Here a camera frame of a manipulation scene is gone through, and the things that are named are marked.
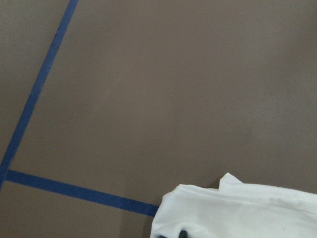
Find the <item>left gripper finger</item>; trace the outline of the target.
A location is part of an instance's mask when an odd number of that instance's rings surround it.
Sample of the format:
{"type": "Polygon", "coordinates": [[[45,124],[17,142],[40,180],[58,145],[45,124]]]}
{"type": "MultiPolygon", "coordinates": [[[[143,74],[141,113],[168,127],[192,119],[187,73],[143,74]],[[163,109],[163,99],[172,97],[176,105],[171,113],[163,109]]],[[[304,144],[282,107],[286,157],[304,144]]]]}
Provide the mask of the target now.
{"type": "Polygon", "coordinates": [[[188,238],[188,232],[187,231],[181,231],[179,234],[179,238],[188,238]]]}

